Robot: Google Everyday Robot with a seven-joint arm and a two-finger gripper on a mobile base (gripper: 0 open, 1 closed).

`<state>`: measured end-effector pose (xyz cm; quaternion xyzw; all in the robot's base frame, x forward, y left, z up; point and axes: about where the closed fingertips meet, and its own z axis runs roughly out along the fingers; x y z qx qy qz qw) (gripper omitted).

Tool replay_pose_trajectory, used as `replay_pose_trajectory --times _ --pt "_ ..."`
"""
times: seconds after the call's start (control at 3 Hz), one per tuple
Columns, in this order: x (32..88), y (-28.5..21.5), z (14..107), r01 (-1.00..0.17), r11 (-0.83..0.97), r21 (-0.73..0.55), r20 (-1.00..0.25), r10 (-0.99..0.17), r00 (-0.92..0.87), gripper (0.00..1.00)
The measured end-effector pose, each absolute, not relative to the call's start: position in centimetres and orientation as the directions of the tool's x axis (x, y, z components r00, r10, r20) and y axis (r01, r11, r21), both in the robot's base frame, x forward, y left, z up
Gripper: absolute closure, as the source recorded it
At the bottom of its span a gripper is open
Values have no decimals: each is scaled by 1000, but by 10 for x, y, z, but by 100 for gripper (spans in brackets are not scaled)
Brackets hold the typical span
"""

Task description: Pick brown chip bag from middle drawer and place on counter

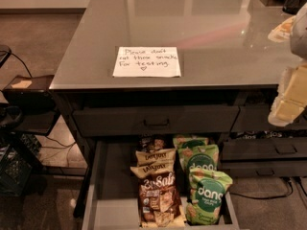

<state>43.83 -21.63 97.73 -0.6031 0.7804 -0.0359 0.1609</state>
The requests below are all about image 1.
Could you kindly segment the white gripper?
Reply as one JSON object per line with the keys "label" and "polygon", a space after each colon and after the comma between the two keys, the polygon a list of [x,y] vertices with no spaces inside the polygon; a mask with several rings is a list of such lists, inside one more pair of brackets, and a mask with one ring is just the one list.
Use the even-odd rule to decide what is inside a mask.
{"label": "white gripper", "polygon": [[276,127],[291,124],[307,106],[307,65],[287,68],[280,79],[277,97],[271,107],[268,121]]}

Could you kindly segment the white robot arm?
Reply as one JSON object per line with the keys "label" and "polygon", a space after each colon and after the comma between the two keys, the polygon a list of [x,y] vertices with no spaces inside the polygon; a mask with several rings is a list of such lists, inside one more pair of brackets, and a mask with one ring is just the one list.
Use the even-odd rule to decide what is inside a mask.
{"label": "white robot arm", "polygon": [[291,52],[301,58],[296,68],[288,67],[282,73],[268,116],[271,125],[285,127],[307,107],[307,5],[273,29],[268,39],[289,40]]}

